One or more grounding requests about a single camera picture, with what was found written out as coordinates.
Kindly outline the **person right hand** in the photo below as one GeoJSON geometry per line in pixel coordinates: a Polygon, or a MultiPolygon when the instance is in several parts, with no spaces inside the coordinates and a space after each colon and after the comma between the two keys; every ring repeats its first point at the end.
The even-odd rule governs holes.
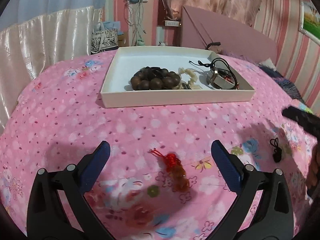
{"type": "Polygon", "coordinates": [[[312,158],[309,165],[308,175],[306,177],[306,186],[308,189],[315,187],[319,182],[319,143],[312,149],[312,158]]]}

